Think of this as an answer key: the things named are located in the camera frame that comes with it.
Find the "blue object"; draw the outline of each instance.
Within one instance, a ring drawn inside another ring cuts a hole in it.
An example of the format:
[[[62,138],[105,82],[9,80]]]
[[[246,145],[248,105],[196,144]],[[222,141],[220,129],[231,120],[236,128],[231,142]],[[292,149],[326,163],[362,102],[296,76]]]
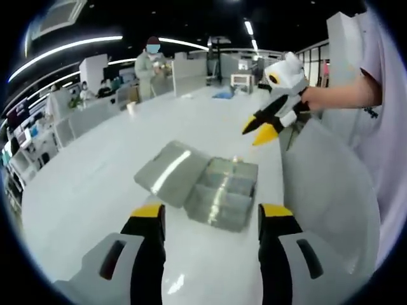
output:
[[[1,155],[1,158],[3,159],[3,165],[6,166],[8,162],[10,161],[10,155],[8,154],[7,151],[3,150],[3,153]]]
[[[215,94],[212,98],[224,98],[226,100],[229,100],[233,97],[233,94],[230,92],[219,92]]]
[[[34,126],[31,130],[31,137],[35,137],[38,134],[37,126]]]
[[[147,51],[148,53],[155,54],[158,53],[158,50],[160,49],[159,44],[147,44]]]

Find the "person's arm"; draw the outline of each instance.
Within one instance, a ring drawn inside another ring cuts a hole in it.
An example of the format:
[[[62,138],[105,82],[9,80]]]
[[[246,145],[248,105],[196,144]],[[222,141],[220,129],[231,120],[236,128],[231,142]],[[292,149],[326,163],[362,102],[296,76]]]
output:
[[[301,99],[311,110],[378,106],[382,103],[382,88],[370,74],[363,73],[348,86],[309,87]]]
[[[144,63],[144,59],[139,57],[134,64],[135,75],[138,78],[153,78],[155,76],[155,72],[153,69],[147,70],[146,65]]]
[[[351,85],[332,88],[309,87],[301,97],[311,110],[363,108],[382,104],[382,65],[379,32],[375,17],[368,11],[366,49],[360,75]]]

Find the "person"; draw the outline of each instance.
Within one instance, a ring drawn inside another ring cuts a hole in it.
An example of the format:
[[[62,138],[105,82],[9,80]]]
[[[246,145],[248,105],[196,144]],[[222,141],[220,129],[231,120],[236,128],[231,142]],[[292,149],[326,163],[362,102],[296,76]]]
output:
[[[111,88],[107,85],[106,80],[100,82],[100,89],[97,92],[98,97],[106,97],[111,94]]]
[[[82,82],[82,90],[80,93],[81,100],[95,100],[95,94],[89,89],[86,81]]]
[[[78,96],[75,89],[72,89],[69,92],[71,93],[72,98],[76,98]]]
[[[355,151],[368,168],[380,211],[376,266],[390,253],[407,214],[407,77],[385,25],[368,8],[366,49],[361,75],[350,85],[308,87],[302,102],[311,110],[382,106],[376,126]]]
[[[146,48],[137,57],[134,64],[135,75],[139,78],[139,93],[141,100],[149,100],[155,95],[153,81],[165,78],[162,67],[165,65],[164,56],[157,53],[158,50],[148,50],[151,45],[159,45],[160,41],[156,37],[151,37],[147,41]]]
[[[52,85],[45,104],[45,117],[47,121],[58,121],[66,116],[70,112],[70,101],[71,94],[66,88],[61,87],[59,84]]]

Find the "white desk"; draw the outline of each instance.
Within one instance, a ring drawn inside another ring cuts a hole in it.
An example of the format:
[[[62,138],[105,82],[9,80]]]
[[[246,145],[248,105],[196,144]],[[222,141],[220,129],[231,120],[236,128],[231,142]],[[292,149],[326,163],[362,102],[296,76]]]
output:
[[[279,141],[253,147],[256,132],[242,136],[261,92],[231,100],[168,93],[111,118],[72,142],[27,186],[22,222],[29,250],[51,281],[68,280],[81,258],[107,234],[120,232],[149,193],[133,176],[171,140],[213,156],[239,156],[259,165],[257,195],[248,230],[229,233],[189,220],[167,206],[162,280],[164,304],[261,304],[258,262],[259,203],[283,202]]]
[[[30,140],[26,141],[23,145],[21,145],[22,149],[27,149],[31,144],[33,144],[34,148],[36,149],[35,153],[30,152],[30,156],[32,157],[33,160],[38,160],[41,155],[45,152],[48,152],[50,147],[47,147],[43,151],[42,146],[45,142],[50,142],[51,147],[54,147],[54,139],[53,139],[53,129],[52,128],[47,128],[41,130],[35,137],[31,138]],[[53,154],[50,155],[50,158],[54,157],[56,155],[57,150],[56,147],[52,149]]]

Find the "ceiling light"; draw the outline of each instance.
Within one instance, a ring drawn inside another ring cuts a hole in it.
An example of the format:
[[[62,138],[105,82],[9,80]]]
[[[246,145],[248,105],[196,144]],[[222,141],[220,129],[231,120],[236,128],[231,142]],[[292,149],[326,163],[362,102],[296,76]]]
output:
[[[62,71],[62,70],[64,70],[64,69],[66,69],[66,68],[69,68],[69,67],[72,67],[72,66],[78,65],[78,64],[80,64],[80,62],[75,62],[75,63],[73,63],[73,64],[66,65],[65,67],[61,67],[61,68],[59,68],[59,69],[57,69],[57,70],[52,71],[51,73],[48,73],[48,74],[44,75],[42,78],[37,79],[35,82],[31,83],[29,86],[26,86],[16,97],[14,97],[14,98],[5,106],[4,111],[8,110],[8,109],[11,107],[10,105],[13,105],[16,100],[18,100],[25,92],[27,92],[28,90],[30,90],[33,86],[35,86],[36,84],[38,84],[40,81],[43,81],[44,79],[48,78],[48,77],[51,76],[52,74],[58,73],[58,72],[60,72],[60,71]]]
[[[40,93],[41,91],[43,91],[43,90],[45,90],[45,89],[51,87],[52,85],[58,83],[59,81],[63,81],[64,79],[70,78],[70,77],[75,76],[75,75],[78,75],[78,74],[80,74],[80,71],[71,73],[71,74],[69,74],[69,75],[67,75],[67,76],[64,76],[64,77],[62,77],[62,78],[60,78],[60,79],[57,79],[56,81],[53,81],[52,83],[49,83],[48,85],[42,87],[40,90],[38,90],[38,91],[34,92],[32,95],[30,95],[30,96],[27,98],[27,100],[32,99],[32,98],[35,97],[38,93]]]
[[[257,42],[256,42],[256,40],[252,39],[252,45],[253,45],[254,51],[257,52],[259,49],[258,49],[258,47],[257,47]]]
[[[1,123],[0,129],[3,129],[3,127],[5,126],[5,124],[7,124],[7,122],[8,122],[8,120],[5,119],[5,120]]]
[[[39,99],[37,99],[34,103],[32,103],[30,106],[28,106],[28,109],[33,108],[36,104],[38,104],[40,101],[46,99],[49,96],[49,93],[47,93],[46,95],[44,95],[43,97],[40,97]]]
[[[244,25],[246,26],[247,33],[249,35],[253,35],[253,28],[252,28],[252,24],[250,23],[250,21],[245,21]]]
[[[163,43],[176,43],[176,44],[182,44],[184,46],[191,46],[193,48],[197,48],[197,49],[201,49],[201,50],[205,50],[208,51],[209,48],[207,48],[206,46],[200,46],[199,44],[195,44],[195,43],[187,43],[186,41],[181,41],[181,40],[176,40],[176,39],[169,39],[169,38],[158,38],[160,41],[162,41]]]
[[[121,59],[121,60],[115,60],[114,62],[108,62],[108,65],[115,65],[115,64],[122,64],[124,62],[135,62],[137,58],[129,58],[129,59]]]
[[[28,40],[30,39],[30,30],[27,31],[27,34],[25,35],[24,39],[24,55],[27,58],[28,57]]]
[[[13,80],[17,75],[19,75],[21,72],[23,72],[24,70],[26,70],[27,68],[29,68],[30,66],[34,65],[36,62],[39,62],[40,60],[58,53],[60,51],[69,49],[69,48],[74,48],[75,46],[81,46],[82,44],[88,44],[88,43],[99,43],[99,42],[103,42],[103,41],[117,41],[117,40],[121,40],[123,38],[123,36],[108,36],[108,37],[98,37],[98,38],[91,38],[91,39],[86,39],[86,40],[81,40],[81,41],[77,41],[75,43],[69,43],[66,44],[64,46],[59,46],[58,48],[52,49],[48,52],[45,52],[43,54],[41,54],[40,56],[30,60],[29,62],[25,63],[23,66],[21,66],[20,68],[18,68],[7,80],[7,82],[9,83],[11,80]]]
[[[71,86],[73,83],[74,83],[73,81],[70,81],[69,83],[66,83],[66,84],[64,84],[64,85],[62,85],[62,86],[63,86],[64,88],[66,88],[66,87],[68,87],[68,86]]]

